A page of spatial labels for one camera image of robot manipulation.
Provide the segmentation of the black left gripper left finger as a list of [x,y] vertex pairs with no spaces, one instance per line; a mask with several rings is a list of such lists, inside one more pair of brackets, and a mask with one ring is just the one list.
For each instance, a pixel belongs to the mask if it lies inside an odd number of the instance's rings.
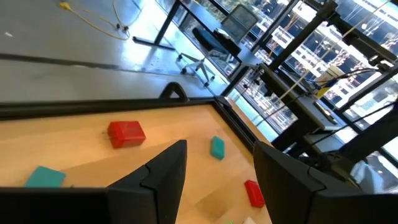
[[109,224],[175,224],[186,166],[187,141],[178,140],[109,185]]

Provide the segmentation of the black office desk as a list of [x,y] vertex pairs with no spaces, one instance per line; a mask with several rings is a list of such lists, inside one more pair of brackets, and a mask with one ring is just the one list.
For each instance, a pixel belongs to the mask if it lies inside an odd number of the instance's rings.
[[[216,29],[226,30],[221,22],[213,17],[203,6],[194,2],[184,3],[181,2],[181,0],[175,0],[167,18],[162,24],[162,27],[154,40],[147,40],[133,36],[133,41],[138,44],[162,47],[168,50],[175,50],[175,48],[173,48],[171,45],[161,44],[161,40],[166,30],[168,29],[172,19],[174,18],[177,9],[180,6],[182,6],[189,14],[191,14],[208,32],[212,34],[214,38],[222,41],[222,39],[214,33]],[[232,54],[233,57],[235,57],[241,65],[245,67],[255,67],[261,63],[261,61],[254,55],[254,52],[250,51],[245,45],[241,44],[239,41],[236,41],[236,45],[241,49],[238,54],[232,52],[231,48],[228,47],[228,44],[222,43],[222,45],[225,49],[228,49],[229,53]]]

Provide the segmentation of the red block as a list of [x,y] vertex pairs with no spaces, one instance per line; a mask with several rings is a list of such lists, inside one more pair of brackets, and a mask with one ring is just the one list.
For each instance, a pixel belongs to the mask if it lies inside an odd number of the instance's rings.
[[244,183],[252,207],[262,208],[265,205],[261,189],[257,182],[247,180]]

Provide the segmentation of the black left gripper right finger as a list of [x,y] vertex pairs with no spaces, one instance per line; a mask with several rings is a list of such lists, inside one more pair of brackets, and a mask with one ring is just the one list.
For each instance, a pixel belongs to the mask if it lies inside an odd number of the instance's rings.
[[273,224],[358,224],[355,188],[263,142],[253,149],[256,177]]

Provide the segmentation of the black side desk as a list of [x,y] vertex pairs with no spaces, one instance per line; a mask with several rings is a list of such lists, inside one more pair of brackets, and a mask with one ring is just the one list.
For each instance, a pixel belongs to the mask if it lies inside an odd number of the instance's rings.
[[302,137],[309,133],[316,132],[332,132],[343,127],[346,123],[339,118],[334,112],[331,113],[335,122],[331,122],[325,114],[323,114],[315,104],[318,103],[324,109],[327,108],[320,100],[316,100],[312,96],[299,94],[295,91],[288,91],[289,86],[283,79],[270,70],[266,65],[262,64],[261,68],[264,69],[264,74],[261,76],[262,81],[266,84],[267,88],[273,91],[278,97],[282,97],[282,102],[289,110],[297,117],[282,134],[272,141],[272,145],[284,151],[292,144],[298,142]]

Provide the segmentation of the black table clamp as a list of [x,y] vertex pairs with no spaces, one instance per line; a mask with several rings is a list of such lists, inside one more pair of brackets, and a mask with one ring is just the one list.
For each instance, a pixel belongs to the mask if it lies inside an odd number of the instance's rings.
[[188,96],[183,89],[183,87],[177,83],[177,82],[170,82],[168,83],[165,88],[162,90],[162,93],[160,94],[159,98],[171,98],[173,94],[176,94],[178,96],[178,100],[181,102],[188,102]]

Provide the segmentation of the red wall charger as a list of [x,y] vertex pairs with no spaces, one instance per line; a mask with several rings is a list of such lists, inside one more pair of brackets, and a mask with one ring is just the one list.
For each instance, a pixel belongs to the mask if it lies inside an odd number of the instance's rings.
[[107,128],[109,140],[114,149],[140,146],[146,135],[138,121],[112,121]]

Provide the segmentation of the office chair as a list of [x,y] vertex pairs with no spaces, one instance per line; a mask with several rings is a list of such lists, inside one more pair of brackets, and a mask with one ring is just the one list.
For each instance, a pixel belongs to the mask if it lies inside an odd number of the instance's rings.
[[191,61],[191,64],[181,69],[182,74],[186,74],[189,68],[195,72],[200,70],[206,78],[204,86],[208,87],[215,79],[215,73],[205,65],[205,60],[213,53],[234,57],[239,63],[251,67],[258,64],[256,56],[241,44],[243,38],[259,21],[248,7],[238,4],[222,21],[215,19],[200,4],[184,4],[183,7],[200,23],[192,29],[192,34],[200,48],[205,51],[205,56],[195,58],[183,52],[180,53],[177,57],[178,61],[183,58]]

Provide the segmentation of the small teal block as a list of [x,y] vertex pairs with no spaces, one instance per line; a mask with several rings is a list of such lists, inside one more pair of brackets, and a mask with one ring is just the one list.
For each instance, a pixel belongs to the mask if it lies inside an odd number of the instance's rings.
[[214,136],[211,139],[210,154],[218,160],[224,159],[224,155],[225,155],[224,141],[221,138],[219,138],[218,136]]

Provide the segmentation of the black table frame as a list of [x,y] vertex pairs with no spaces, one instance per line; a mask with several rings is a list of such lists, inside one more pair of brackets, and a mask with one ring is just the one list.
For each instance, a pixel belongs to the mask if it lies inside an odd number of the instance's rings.
[[183,106],[210,105],[237,135],[249,152],[259,138],[223,96],[193,98],[149,98],[133,100],[39,101],[31,103],[0,103],[0,121],[111,113],[121,111],[151,110]]

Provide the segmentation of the teal rectangular block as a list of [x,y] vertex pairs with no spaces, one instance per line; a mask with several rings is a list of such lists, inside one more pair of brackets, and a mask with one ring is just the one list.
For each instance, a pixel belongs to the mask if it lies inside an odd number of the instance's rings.
[[48,167],[38,166],[24,184],[28,188],[61,187],[66,174]]

